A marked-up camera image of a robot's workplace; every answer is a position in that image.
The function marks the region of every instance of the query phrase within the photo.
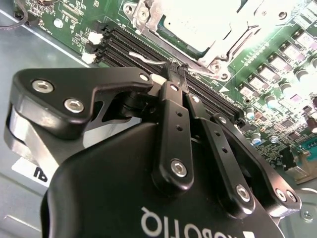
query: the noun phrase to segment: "cable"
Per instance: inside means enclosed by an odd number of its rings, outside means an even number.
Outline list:
[[[12,29],[15,29],[17,27],[22,26],[23,24],[25,24],[27,22],[28,12],[26,11],[24,5],[20,2],[20,0],[15,0],[15,2],[23,12],[23,19],[20,22],[15,23],[15,24],[10,25],[10,26],[0,26],[0,30],[12,30]]]

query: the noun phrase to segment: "black metal bracket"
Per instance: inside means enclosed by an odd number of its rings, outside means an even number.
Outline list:
[[[196,95],[187,94],[186,101],[191,113],[192,128],[207,147],[210,160],[217,167],[213,179],[218,182],[215,187],[224,208],[237,218],[252,214],[255,202],[251,190],[221,127],[209,120],[203,103]]]
[[[301,200],[290,185],[265,161],[246,138],[221,114],[212,116],[219,124],[234,151],[239,165],[251,176],[255,197],[273,217],[283,217],[298,211]]]

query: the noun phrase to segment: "silver screw head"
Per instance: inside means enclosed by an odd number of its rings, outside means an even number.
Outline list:
[[[178,88],[177,88],[174,84],[171,84],[170,87],[171,87],[174,91],[178,91]]]
[[[198,97],[196,97],[195,95],[194,95],[194,96],[192,96],[192,99],[194,100],[194,102],[195,102],[195,103],[200,102],[199,98],[198,98]]]
[[[227,123],[227,120],[226,120],[225,118],[223,118],[223,117],[219,117],[219,120],[220,120],[222,123],[224,123],[224,124]]]
[[[183,178],[187,175],[187,169],[185,165],[179,160],[173,160],[171,163],[171,168],[174,174]]]
[[[54,90],[53,85],[44,80],[33,81],[32,87],[35,91],[38,91],[40,93],[50,93]]]
[[[236,186],[236,190],[237,193],[239,194],[239,196],[242,198],[243,201],[245,202],[249,202],[250,201],[250,195],[248,193],[248,191],[244,188],[244,186],[242,186],[241,184],[238,184]]]
[[[148,81],[149,80],[149,78],[147,76],[143,75],[143,74],[140,74],[140,78],[142,80],[144,80],[144,81]]]
[[[283,202],[286,202],[286,196],[285,196],[285,194],[281,191],[281,190],[279,190],[278,188],[275,190],[276,191],[276,193],[277,193],[277,197],[281,200],[281,201],[283,201]]]
[[[84,110],[84,105],[77,99],[67,99],[64,102],[64,106],[72,113],[81,113]]]
[[[289,198],[290,198],[293,202],[297,202],[296,197],[295,197],[294,194],[292,194],[290,191],[286,191],[286,194],[289,196]]]
[[[62,21],[61,19],[59,19],[59,18],[56,18],[56,19],[54,20],[53,24],[54,24],[54,26],[55,26],[56,28],[59,28],[59,29],[63,28],[63,26],[64,26],[63,21]]]
[[[310,214],[309,211],[303,211],[303,212],[302,212],[302,217],[303,217],[304,220],[307,221],[307,222],[311,222],[311,221],[314,219],[313,215]]]

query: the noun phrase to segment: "white label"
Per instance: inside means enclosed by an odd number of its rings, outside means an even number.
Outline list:
[[[22,157],[18,159],[17,162],[15,162],[15,164],[12,166],[12,170],[41,185],[44,185],[45,187],[49,187],[52,179],[48,178],[40,167]]]
[[[144,212],[141,218],[141,227],[144,233],[149,237],[158,237],[161,233],[164,233],[164,238],[191,238],[189,236],[189,230],[192,230],[193,233],[196,233],[194,235],[196,238],[237,238],[217,231],[213,235],[212,230],[207,228],[201,230],[190,223],[183,226],[183,224],[176,219],[174,219],[174,224],[169,226],[168,217],[164,216],[162,222],[161,218],[155,212],[149,211],[146,207],[142,207],[141,210]],[[147,219],[149,218],[155,220],[156,228],[154,230],[149,229],[147,226]],[[242,231],[242,234],[244,238],[255,238],[253,232]]]

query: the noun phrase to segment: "screw hole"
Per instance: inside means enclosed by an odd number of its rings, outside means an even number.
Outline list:
[[[226,74],[226,73],[223,73],[222,74],[222,76],[221,76],[221,79],[224,79],[224,80],[226,80],[227,78],[228,78],[229,76],[228,76],[228,74]]]
[[[251,102],[250,99],[244,100],[244,104],[249,104],[250,102]]]
[[[178,131],[182,131],[182,130],[183,130],[183,128],[182,128],[181,126],[179,126],[179,125],[176,126],[176,129],[177,129]]]
[[[132,7],[131,6],[127,6],[125,8],[125,11],[128,13],[128,14],[131,14],[132,13]]]
[[[287,17],[287,12],[281,11],[278,17],[280,20],[284,20]]]

